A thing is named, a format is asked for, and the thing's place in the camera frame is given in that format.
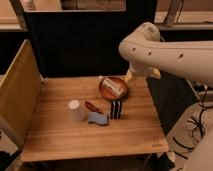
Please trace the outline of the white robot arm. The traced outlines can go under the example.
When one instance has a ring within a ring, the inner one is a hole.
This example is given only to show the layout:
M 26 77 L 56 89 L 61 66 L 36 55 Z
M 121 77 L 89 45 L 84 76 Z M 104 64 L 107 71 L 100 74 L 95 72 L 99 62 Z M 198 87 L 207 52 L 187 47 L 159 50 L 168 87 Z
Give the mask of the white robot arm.
M 213 41 L 161 42 L 159 29 L 144 22 L 118 47 L 129 62 L 126 79 L 153 76 L 154 69 L 213 88 Z M 213 171 L 213 129 L 199 142 L 183 171 Z

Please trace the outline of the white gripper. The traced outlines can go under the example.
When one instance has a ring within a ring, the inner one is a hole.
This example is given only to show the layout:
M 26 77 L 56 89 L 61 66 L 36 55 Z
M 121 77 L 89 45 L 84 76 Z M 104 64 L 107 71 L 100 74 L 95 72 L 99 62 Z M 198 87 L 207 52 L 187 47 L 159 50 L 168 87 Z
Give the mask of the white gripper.
M 161 78 L 160 71 L 157 68 L 153 68 L 150 66 L 142 66 L 141 68 L 134 68 L 132 65 L 130 65 L 125 75 L 125 82 L 129 83 L 139 76 L 142 76 L 144 78 L 147 77 L 156 79 Z

